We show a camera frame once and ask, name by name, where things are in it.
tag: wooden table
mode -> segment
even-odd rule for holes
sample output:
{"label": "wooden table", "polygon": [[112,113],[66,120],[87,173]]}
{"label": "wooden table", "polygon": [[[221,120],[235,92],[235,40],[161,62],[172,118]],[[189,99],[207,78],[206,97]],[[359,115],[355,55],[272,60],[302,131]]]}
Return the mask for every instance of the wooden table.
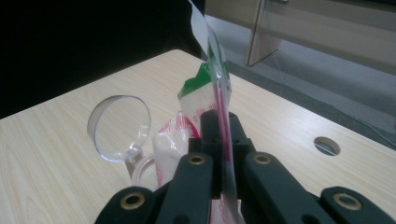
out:
{"label": "wooden table", "polygon": [[[93,223],[131,185],[124,163],[103,160],[88,118],[111,95],[136,95],[151,112],[150,137],[180,109],[177,93],[202,61],[170,51],[0,120],[0,223]],[[310,192],[342,186],[396,218],[396,152],[231,76],[230,111],[258,150],[277,156]],[[341,148],[326,156],[325,136]],[[151,149],[151,139],[144,145]]]}

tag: cable hole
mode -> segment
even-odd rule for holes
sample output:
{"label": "cable hole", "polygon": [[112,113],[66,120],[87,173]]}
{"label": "cable hole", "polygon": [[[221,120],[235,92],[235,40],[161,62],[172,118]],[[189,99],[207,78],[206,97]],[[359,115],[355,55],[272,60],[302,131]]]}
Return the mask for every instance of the cable hole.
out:
{"label": "cable hole", "polygon": [[340,154],[341,148],[336,142],[327,137],[317,137],[314,140],[317,150],[327,156],[336,156]]}

